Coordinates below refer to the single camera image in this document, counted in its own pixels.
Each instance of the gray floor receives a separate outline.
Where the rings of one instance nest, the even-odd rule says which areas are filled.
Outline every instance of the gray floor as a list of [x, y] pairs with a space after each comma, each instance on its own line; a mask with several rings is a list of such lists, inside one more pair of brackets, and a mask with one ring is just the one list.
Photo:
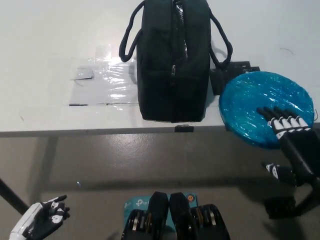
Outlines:
[[[279, 151], [251, 147], [232, 133], [0, 138], [0, 177], [28, 204], [67, 194], [68, 219], [48, 240], [119, 240], [123, 204], [154, 191], [197, 193], [216, 204], [232, 240], [317, 240], [320, 210], [269, 220], [262, 199], [295, 194], [261, 162], [286, 163]], [[20, 216], [0, 199], [0, 239]]]

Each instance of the robotic arm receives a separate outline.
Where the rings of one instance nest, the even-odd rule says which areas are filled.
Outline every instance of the robotic arm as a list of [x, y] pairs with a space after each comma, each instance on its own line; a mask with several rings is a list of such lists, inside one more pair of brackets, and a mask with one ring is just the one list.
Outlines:
[[278, 138], [280, 148], [291, 166], [266, 164], [277, 180], [291, 186], [312, 186], [312, 191], [296, 206], [293, 196], [276, 197], [264, 202], [269, 218], [292, 218], [305, 214], [320, 204], [320, 139], [304, 119], [291, 110], [258, 108]]
[[33, 204], [12, 229], [9, 240], [43, 240], [70, 217], [66, 195]]

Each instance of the black bag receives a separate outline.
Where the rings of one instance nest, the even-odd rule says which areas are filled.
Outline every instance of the black bag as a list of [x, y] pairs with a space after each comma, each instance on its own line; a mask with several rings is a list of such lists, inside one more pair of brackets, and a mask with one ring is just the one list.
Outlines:
[[[128, 55], [126, 46], [137, 12], [142, 28]], [[220, 63], [211, 48], [211, 20], [227, 47]], [[200, 122], [205, 113], [210, 56], [228, 66], [233, 48], [206, 0], [145, 0], [134, 10], [119, 48], [127, 62], [136, 49], [138, 101], [143, 119]]]

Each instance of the blue plastic plate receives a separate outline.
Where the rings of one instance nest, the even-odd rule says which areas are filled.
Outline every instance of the blue plastic plate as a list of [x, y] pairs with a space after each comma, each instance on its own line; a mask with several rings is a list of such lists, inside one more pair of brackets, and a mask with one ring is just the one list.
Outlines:
[[314, 123], [314, 104], [307, 91], [294, 81], [272, 72], [255, 71], [231, 80], [219, 98], [224, 124], [252, 145], [278, 148], [278, 140], [258, 107], [278, 106]]

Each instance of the metal rod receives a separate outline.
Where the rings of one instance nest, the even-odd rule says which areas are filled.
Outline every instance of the metal rod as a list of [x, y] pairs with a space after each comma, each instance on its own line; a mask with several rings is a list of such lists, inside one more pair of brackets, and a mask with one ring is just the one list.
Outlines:
[[0, 179], [0, 196], [3, 197], [15, 210], [21, 215], [29, 209], [25, 204], [1, 179]]

